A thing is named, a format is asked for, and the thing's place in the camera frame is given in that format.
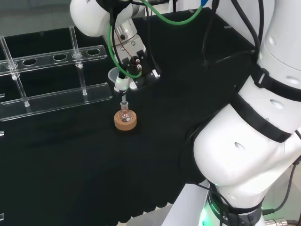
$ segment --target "acrylic test tube rack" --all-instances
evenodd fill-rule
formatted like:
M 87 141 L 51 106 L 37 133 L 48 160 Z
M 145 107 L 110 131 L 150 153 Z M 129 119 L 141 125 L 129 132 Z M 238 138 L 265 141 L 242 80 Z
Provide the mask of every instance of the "acrylic test tube rack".
M 0 76 L 12 76 L 21 96 L 20 99 L 0 103 L 0 121 L 86 105 L 112 98 L 107 83 L 86 86 L 83 73 L 83 62 L 101 60 L 107 57 L 104 46 L 78 48 L 74 27 L 70 26 L 69 31 L 73 49 L 15 59 L 11 57 L 4 37 L 0 36 L 1 47 L 6 57 L 6 60 L 0 61 Z M 80 88 L 27 97 L 21 83 L 20 73 L 69 64 L 75 64 L 77 67 Z

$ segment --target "black cloth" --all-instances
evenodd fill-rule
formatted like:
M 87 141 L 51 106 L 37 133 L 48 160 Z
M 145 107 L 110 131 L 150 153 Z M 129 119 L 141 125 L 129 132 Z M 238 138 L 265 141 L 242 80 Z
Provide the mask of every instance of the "black cloth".
M 189 11 L 168 14 L 181 21 Z M 230 101 L 234 85 L 249 76 L 249 56 L 210 70 L 202 66 L 201 44 L 209 21 L 205 8 L 190 24 L 171 26 L 151 17 L 153 54 L 163 73 L 139 91 L 129 91 L 136 130 L 115 129 L 121 97 L 0 124 L 0 213 L 9 226 L 114 226 L 130 217 L 174 203 L 186 182 L 204 178 L 183 149 L 190 131 L 205 125 Z M 134 19 L 147 43 L 147 21 Z M 252 46 L 215 19 L 207 42 L 214 61 Z M 77 32 L 80 47 L 104 44 Z M 7 37 L 13 57 L 71 49 L 68 29 Z M 108 82 L 110 57 L 84 63 L 86 84 Z M 22 73 L 28 96 L 79 87 L 74 65 Z M 0 77 L 6 100 L 19 98 L 10 76 Z

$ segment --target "table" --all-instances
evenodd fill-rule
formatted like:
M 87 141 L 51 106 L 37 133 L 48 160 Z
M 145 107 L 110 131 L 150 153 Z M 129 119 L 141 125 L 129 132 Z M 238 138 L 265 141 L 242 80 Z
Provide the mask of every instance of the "table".
M 133 132 L 115 129 L 120 97 L 0 124 L 0 212 L 9 226 L 114 226 L 156 206 L 174 203 L 186 182 L 203 180 L 193 166 L 192 150 L 181 152 L 197 123 L 229 102 L 234 85 L 249 76 L 249 56 L 206 69 L 201 46 L 210 10 L 190 24 L 171 26 L 151 18 L 154 57 L 161 78 L 138 92 L 129 106 L 138 116 Z M 184 20 L 189 11 L 168 14 Z M 147 21 L 134 19 L 144 43 Z M 233 29 L 214 20 L 207 57 L 214 61 L 252 46 Z M 77 33 L 80 47 L 104 44 Z M 13 57 L 71 49 L 68 29 L 8 37 Z M 108 57 L 86 63 L 86 84 L 109 82 Z M 21 75 L 27 96 L 79 87 L 73 65 Z M 19 98 L 10 77 L 0 78 L 6 100 Z

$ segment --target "cork flask stand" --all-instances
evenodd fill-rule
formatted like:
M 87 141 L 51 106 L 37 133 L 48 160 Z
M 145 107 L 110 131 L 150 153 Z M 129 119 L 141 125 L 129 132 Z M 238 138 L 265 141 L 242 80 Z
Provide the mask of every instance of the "cork flask stand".
M 130 121 L 124 122 L 121 121 L 118 117 L 118 113 L 117 112 L 114 116 L 114 123 L 117 129 L 122 130 L 122 131 L 129 131 L 133 128 L 136 127 L 137 125 L 137 115 L 135 112 L 131 111 L 133 114 L 133 118 Z
M 120 103 L 120 106 L 121 110 L 116 112 L 114 116 L 114 123 L 116 128 L 122 131 L 129 131 L 135 128 L 135 126 L 137 125 L 136 113 L 129 110 L 127 101 L 122 101 Z

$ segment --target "white robotic arm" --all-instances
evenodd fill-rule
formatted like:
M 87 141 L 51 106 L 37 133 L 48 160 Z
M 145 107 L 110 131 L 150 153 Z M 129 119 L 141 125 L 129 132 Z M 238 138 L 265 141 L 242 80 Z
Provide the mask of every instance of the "white robotic arm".
M 119 13 L 116 26 L 123 24 L 142 10 L 144 10 L 144 6 L 128 5 Z M 77 28 L 85 35 L 99 37 L 107 34 L 110 14 L 96 0 L 72 0 L 70 13 Z
M 275 0 L 274 15 L 257 62 L 269 74 L 262 73 L 258 81 L 250 76 L 238 93 L 270 127 L 292 135 L 285 142 L 273 140 L 258 129 L 258 121 L 246 121 L 246 112 L 229 104 L 194 143 L 201 173 L 234 208 L 259 205 L 273 183 L 301 156 L 301 141 L 295 133 L 301 126 L 301 102 L 297 97 L 286 97 L 291 91 L 301 91 L 301 29 L 296 25 L 301 21 L 300 7 L 300 0 Z M 260 88 L 265 76 L 287 91 Z M 213 225 L 219 225 L 208 202 L 205 209 Z M 265 225 L 263 217 L 256 225 Z

